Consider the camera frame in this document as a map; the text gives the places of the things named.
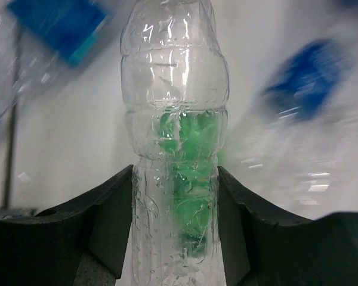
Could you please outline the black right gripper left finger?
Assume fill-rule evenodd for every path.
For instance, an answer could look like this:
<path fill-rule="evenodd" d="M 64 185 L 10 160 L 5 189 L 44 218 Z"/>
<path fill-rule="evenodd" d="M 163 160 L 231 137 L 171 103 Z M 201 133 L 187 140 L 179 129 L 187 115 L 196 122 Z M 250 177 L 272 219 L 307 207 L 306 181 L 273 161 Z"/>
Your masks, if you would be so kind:
<path fill-rule="evenodd" d="M 0 285 L 114 285 L 131 226 L 132 167 L 34 216 L 0 211 Z"/>

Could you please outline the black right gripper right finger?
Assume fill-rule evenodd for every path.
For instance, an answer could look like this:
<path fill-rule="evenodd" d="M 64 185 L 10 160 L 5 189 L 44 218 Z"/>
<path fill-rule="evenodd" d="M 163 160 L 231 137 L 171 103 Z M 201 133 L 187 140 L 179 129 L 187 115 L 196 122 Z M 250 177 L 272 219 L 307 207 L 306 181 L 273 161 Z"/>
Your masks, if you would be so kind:
<path fill-rule="evenodd" d="M 219 168 L 219 232 L 227 285 L 358 285 L 358 212 L 310 220 Z"/>

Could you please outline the green plastic bottle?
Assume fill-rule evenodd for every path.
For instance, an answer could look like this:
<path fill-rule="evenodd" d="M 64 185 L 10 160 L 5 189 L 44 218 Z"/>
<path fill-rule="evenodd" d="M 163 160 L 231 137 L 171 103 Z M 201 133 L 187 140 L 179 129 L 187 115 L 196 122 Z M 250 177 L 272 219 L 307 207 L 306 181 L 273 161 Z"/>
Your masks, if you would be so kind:
<path fill-rule="evenodd" d="M 180 247 L 199 258 L 211 250 L 217 226 L 218 153 L 226 137 L 228 112 L 167 110 L 157 132 L 173 181 L 173 211 Z"/>

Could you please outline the clear ribbed plastic bottle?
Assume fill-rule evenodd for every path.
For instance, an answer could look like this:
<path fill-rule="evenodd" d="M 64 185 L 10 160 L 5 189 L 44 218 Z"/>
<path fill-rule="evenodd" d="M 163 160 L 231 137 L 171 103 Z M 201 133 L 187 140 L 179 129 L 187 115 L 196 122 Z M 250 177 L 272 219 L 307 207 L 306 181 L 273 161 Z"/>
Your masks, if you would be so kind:
<path fill-rule="evenodd" d="M 132 284 L 223 285 L 218 160 L 229 73 L 210 1 L 138 1 L 120 41 Z"/>

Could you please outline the crushed bottle blue label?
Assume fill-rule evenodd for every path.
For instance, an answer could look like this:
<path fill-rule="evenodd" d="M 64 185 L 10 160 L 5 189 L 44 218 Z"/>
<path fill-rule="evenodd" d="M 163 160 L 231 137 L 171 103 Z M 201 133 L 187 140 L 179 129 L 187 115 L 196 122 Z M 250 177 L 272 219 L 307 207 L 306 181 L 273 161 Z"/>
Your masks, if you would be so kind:
<path fill-rule="evenodd" d="M 80 65 L 112 16 L 106 1 L 0 1 L 0 119 Z"/>

